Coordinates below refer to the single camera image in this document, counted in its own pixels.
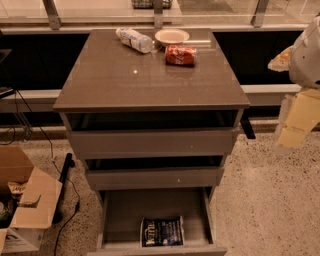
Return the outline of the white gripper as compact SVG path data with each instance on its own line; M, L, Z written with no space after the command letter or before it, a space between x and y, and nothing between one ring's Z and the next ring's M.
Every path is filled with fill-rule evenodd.
M297 148L320 123L320 16L316 16L287 47L268 64L276 72L289 72L293 83L305 89L286 95L282 101L277 144L285 149Z

